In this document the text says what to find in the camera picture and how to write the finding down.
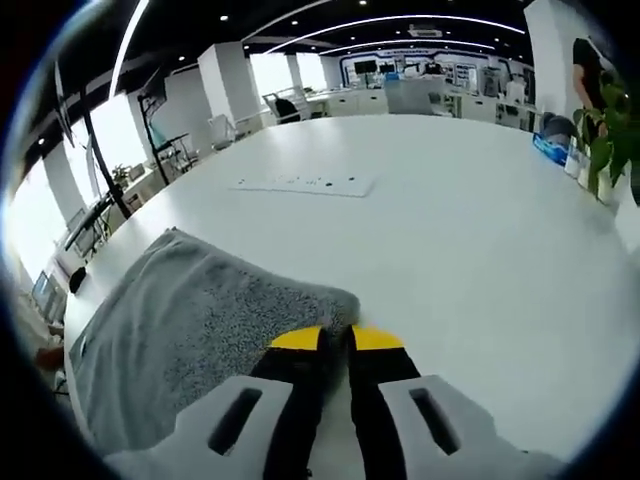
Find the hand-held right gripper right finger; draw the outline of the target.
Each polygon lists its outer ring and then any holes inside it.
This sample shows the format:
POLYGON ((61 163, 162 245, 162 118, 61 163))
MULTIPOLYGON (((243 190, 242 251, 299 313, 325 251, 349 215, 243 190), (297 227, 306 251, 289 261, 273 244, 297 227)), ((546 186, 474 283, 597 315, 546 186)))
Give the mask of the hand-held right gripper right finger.
POLYGON ((369 479, 557 479, 555 457, 501 437, 492 415, 438 375, 423 376, 402 341, 352 326, 351 418, 369 479))

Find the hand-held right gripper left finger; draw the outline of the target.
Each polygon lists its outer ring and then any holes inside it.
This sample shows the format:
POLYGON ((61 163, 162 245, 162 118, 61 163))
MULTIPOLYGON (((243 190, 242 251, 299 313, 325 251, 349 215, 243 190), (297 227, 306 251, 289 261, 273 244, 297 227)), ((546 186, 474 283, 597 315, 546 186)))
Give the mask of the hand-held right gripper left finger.
POLYGON ((158 444, 104 461, 121 479, 308 479, 329 356, 322 327, 284 333, 249 375, 182 410, 158 444))

